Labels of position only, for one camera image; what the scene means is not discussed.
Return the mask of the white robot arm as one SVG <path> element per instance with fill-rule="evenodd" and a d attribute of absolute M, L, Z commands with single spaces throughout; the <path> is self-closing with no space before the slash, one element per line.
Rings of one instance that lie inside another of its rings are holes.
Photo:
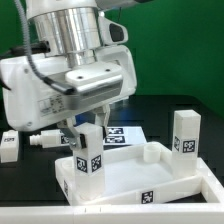
<path fill-rule="evenodd" d="M 9 125 L 29 132 L 57 124 L 73 150 L 86 147 L 75 116 L 91 111 L 105 129 L 109 105 L 137 87 L 127 29 L 104 13 L 151 1 L 14 0 L 24 47 L 0 61 Z"/>

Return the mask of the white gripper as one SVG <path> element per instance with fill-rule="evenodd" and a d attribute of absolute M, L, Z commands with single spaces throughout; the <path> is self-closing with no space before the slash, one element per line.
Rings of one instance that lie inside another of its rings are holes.
<path fill-rule="evenodd" d="M 85 136 L 76 130 L 73 116 L 94 109 L 95 124 L 106 137 L 108 104 L 136 90 L 133 59 L 123 45 L 100 48 L 95 62 L 73 69 L 64 57 L 37 54 L 33 59 L 44 79 L 32 72 L 24 57 L 0 61 L 0 75 L 7 85 L 3 102 L 8 124 L 17 131 L 30 132 L 57 123 L 72 150 L 86 147 Z"/>

